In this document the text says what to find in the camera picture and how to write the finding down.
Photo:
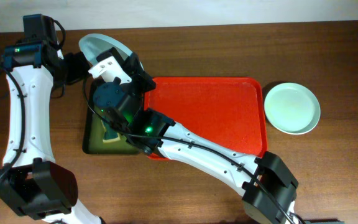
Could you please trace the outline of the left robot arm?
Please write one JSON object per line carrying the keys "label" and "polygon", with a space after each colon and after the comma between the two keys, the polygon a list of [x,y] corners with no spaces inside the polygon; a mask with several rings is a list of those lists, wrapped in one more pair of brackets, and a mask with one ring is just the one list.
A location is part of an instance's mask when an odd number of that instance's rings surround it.
{"label": "left robot arm", "polygon": [[0,62],[10,92],[9,142],[0,169],[0,199],[18,216],[47,223],[102,224],[78,198],[74,173],[57,165],[51,141],[52,91],[87,76],[82,53],[63,54],[60,23],[24,16],[24,37],[4,49]]}

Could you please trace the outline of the white plate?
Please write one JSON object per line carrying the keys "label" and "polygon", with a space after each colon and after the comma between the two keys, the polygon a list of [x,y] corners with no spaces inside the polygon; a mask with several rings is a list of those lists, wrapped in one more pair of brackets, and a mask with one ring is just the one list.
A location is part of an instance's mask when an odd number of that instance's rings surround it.
{"label": "white plate", "polygon": [[317,127],[317,124],[309,124],[307,126],[304,127],[298,127],[298,126],[279,126],[279,125],[275,125],[275,124],[271,124],[275,129],[286,133],[286,134],[291,134],[291,135],[302,135],[302,134],[306,134],[312,130],[314,130],[315,127]]}

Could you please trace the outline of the green and yellow sponge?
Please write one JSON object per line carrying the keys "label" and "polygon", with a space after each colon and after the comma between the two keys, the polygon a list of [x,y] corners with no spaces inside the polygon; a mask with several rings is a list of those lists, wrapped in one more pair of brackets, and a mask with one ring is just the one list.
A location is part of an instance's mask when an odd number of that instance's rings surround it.
{"label": "green and yellow sponge", "polygon": [[115,130],[113,130],[112,127],[108,126],[107,124],[102,123],[102,127],[104,130],[103,143],[109,144],[113,142],[118,142],[122,139],[121,135],[118,134]]}

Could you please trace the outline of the pale green plate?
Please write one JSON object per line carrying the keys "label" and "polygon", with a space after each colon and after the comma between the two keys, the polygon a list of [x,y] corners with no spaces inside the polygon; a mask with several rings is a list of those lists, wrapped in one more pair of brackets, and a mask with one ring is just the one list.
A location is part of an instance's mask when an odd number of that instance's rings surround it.
{"label": "pale green plate", "polygon": [[270,124],[304,127],[319,123],[321,107],[307,87],[297,83],[274,86],[265,97],[265,115]]}

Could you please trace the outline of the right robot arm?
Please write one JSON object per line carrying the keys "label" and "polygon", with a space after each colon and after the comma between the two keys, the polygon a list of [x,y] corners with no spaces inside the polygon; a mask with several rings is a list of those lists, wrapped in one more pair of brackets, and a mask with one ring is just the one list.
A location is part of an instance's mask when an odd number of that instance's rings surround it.
{"label": "right robot arm", "polygon": [[98,116],[127,143],[146,155],[157,152],[224,182],[242,197],[246,214],[258,223],[301,223],[294,212],[298,181],[276,154],[257,157],[232,151],[145,109],[144,95],[156,84],[135,53],[123,58],[111,47],[92,64],[90,74],[104,80],[93,94]]}

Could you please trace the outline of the light blue plate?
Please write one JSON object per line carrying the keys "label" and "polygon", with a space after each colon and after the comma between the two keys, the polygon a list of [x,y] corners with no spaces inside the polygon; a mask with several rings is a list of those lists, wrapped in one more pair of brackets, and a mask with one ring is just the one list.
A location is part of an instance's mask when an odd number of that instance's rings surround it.
{"label": "light blue plate", "polygon": [[122,44],[120,41],[113,39],[110,36],[103,34],[88,34],[80,39],[79,41],[80,50],[84,53],[87,61],[89,61],[92,66],[98,63],[96,57],[101,53],[114,47],[123,57],[123,59],[128,58],[132,54],[127,46]]}

